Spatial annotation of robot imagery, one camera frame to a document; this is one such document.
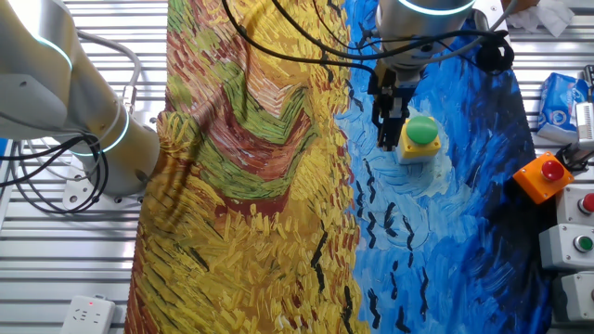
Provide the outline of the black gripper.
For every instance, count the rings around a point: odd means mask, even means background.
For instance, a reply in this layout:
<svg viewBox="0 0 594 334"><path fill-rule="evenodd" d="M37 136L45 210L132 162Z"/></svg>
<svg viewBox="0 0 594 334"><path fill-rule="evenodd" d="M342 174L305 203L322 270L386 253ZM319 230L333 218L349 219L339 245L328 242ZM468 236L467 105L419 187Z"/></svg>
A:
<svg viewBox="0 0 594 334"><path fill-rule="evenodd" d="M377 80L371 87L374 108L379 113L379 117L374 122L378 130L378 147L395 150L402 128L409 116L408 103L420 82L420 68L390 66L385 62L378 62L375 74ZM390 146L387 139L388 130L390 130Z"/></svg>

